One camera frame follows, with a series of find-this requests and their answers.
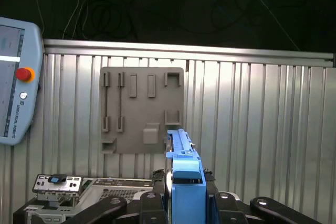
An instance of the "hanging cable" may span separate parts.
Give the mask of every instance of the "hanging cable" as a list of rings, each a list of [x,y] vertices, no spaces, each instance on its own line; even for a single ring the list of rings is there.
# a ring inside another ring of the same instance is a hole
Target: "hanging cable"
[[[69,21],[68,21],[67,25],[65,26],[65,28],[64,28],[64,30],[63,30],[62,39],[64,39],[64,35],[65,35],[65,33],[66,33],[67,29],[68,29],[68,26],[69,26],[69,24],[70,24],[70,22],[71,22],[73,16],[75,15],[75,13],[76,13],[76,11],[77,11],[78,6],[79,6],[79,0],[77,0],[76,7],[75,7],[75,9],[73,10],[73,12],[72,12],[72,14],[71,14],[71,16],[70,16],[70,18],[69,18]]]
[[[36,0],[36,4],[37,4],[38,14],[40,15],[40,20],[41,20],[41,23],[42,23],[42,35],[43,35],[45,25],[44,25],[44,20],[43,20],[43,16],[42,16],[41,9],[40,9],[40,4],[39,4],[38,0]]]
[[[296,47],[296,49],[298,51],[300,51],[300,48],[296,45],[296,43],[292,40],[292,38],[289,36],[289,34],[286,32],[286,30],[284,29],[284,27],[282,26],[282,24],[280,23],[280,21],[277,19],[277,17],[274,15],[274,13],[270,10],[270,8],[265,4],[265,2],[263,0],[259,0],[262,5],[265,6],[265,8],[269,11],[270,15],[274,18],[274,20],[276,21],[276,23],[279,25],[279,27],[281,28],[281,30],[283,31],[283,33],[287,36],[287,38],[292,42],[292,44]]]

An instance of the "gray bracket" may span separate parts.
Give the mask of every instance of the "gray bracket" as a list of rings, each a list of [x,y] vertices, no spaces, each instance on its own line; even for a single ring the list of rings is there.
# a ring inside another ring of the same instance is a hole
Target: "gray bracket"
[[[104,67],[101,151],[163,153],[168,129],[183,125],[182,68]]]

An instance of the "black cable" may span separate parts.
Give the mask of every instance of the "black cable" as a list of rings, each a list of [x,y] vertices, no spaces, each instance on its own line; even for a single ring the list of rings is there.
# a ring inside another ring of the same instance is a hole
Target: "black cable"
[[[88,35],[90,38],[95,38],[99,35],[105,35],[107,37],[113,38],[113,39],[125,39],[129,37],[130,34],[134,35],[134,38],[138,41],[138,35],[137,31],[135,28],[135,25],[133,23],[132,17],[130,15],[130,12],[134,7],[132,7],[132,4],[134,3],[135,0],[87,0],[86,6],[88,7],[89,11],[91,11],[91,25],[93,29],[96,31],[94,34]],[[237,8],[240,10],[242,13],[238,18],[233,20],[230,23],[227,23],[224,26],[219,26],[214,22],[213,16],[215,12],[216,5],[212,8],[211,10],[211,22],[213,26],[216,28],[211,31],[193,31],[190,30],[189,28],[186,28],[182,26],[181,24],[172,21],[169,17],[166,17],[160,13],[154,12],[152,10],[144,10],[140,9],[138,11],[140,12],[146,12],[148,14],[158,16],[163,18],[165,21],[173,24],[175,27],[177,27],[180,30],[184,30],[188,33],[193,33],[193,34],[200,34],[200,35],[209,35],[209,34],[214,34],[221,32],[232,25],[236,24],[239,22],[242,18],[246,17],[250,25],[252,26],[260,26],[263,24],[263,21],[265,19],[265,15],[261,12],[257,12],[257,9],[255,9],[253,3],[255,3],[257,0],[251,0],[246,8],[243,8],[240,6],[240,3],[238,0],[235,0]],[[276,4],[272,4],[275,2],[275,0],[270,0],[271,3],[269,4],[270,8],[275,7],[275,8],[282,8],[281,6],[277,6]],[[94,19],[94,16],[99,16],[97,22]],[[82,24],[83,23],[83,13],[79,15],[79,21]],[[123,34],[120,34],[121,30],[123,28],[127,28],[127,32],[124,32]],[[83,35],[86,37],[84,34],[84,31],[82,30],[82,25],[77,26],[76,29],[76,35],[77,37],[80,37]]]
[[[119,0],[120,1],[120,4],[116,4],[115,2],[111,1],[111,0],[88,0],[86,2],[86,5],[89,6],[89,9],[90,9],[90,6],[92,8],[91,12],[91,24],[93,26],[93,28],[97,31],[97,33],[95,34],[91,34],[91,35],[88,35],[88,37],[96,37],[98,35],[107,35],[113,39],[123,39],[123,38],[127,38],[131,33],[133,33],[134,37],[136,38],[136,40],[138,39],[138,35],[137,35],[137,32],[136,32],[136,29],[135,29],[135,26],[134,26],[134,23],[133,23],[133,20],[130,16],[130,10],[132,9],[132,6],[131,4],[134,2],[134,0],[130,0],[130,1],[125,1],[125,0]],[[120,13],[119,13],[119,18],[117,20],[119,20],[118,24],[115,26],[114,29],[110,30],[110,31],[106,31],[104,28],[105,27],[109,27],[109,23],[112,21],[112,18],[108,18],[107,20],[103,20],[103,17],[104,17],[104,14],[106,12],[108,13],[111,13],[111,10],[113,8],[124,8],[126,10],[126,16],[128,17],[128,22],[129,22],[129,25],[130,25],[130,30],[123,36],[117,36],[116,35],[116,32],[117,30],[120,28],[120,24],[121,24],[121,16],[120,16]],[[95,13],[98,11],[98,10],[102,10],[104,13],[100,15],[100,18],[97,20],[97,24],[95,24]],[[175,27],[177,27],[178,29],[180,30],[184,30],[188,33],[193,33],[193,34],[200,34],[200,35],[209,35],[209,34],[214,34],[214,33],[218,33],[218,32],[221,32],[227,28],[229,28],[230,26],[236,24],[237,22],[239,22],[243,15],[241,15],[240,17],[238,17],[236,20],[234,20],[233,22],[230,22],[228,24],[226,24],[225,26],[223,27],[220,27],[220,28],[217,28],[217,29],[214,29],[214,30],[211,30],[211,31],[193,31],[193,30],[190,30],[184,26],[182,26],[181,24],[179,23],[176,23],[174,21],[172,21],[170,18],[160,14],[160,13],[157,13],[157,12],[154,12],[152,10],[148,10],[148,9],[138,9],[139,11],[141,12],[145,12],[147,14],[151,14],[151,15],[154,15],[154,16],[158,16],[158,17],[161,17],[163,18],[165,21],[173,24]],[[79,17],[79,22],[80,24],[82,24],[83,22],[83,15],[84,13],[80,14],[80,17]],[[84,34],[84,32],[82,31],[82,26],[79,25],[77,26],[77,31],[76,31],[76,34],[83,34],[84,36],[87,36]]]

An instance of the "corrugated metal wall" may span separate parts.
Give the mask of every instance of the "corrugated metal wall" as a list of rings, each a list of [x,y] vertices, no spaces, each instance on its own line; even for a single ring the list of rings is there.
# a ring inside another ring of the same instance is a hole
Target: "corrugated metal wall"
[[[103,66],[182,67],[184,127],[219,189],[335,223],[336,70],[224,60],[47,55],[32,127],[0,145],[0,223],[34,195],[38,173],[149,178],[164,167],[163,154],[100,153]]]

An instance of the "dark ceiling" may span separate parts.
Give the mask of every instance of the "dark ceiling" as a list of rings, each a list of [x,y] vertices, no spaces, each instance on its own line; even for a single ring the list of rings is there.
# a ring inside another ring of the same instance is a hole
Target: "dark ceiling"
[[[64,32],[77,1],[39,0],[44,38],[297,50],[260,0],[79,0]],[[336,52],[335,0],[263,1],[300,50]],[[36,0],[0,3],[42,28]]]

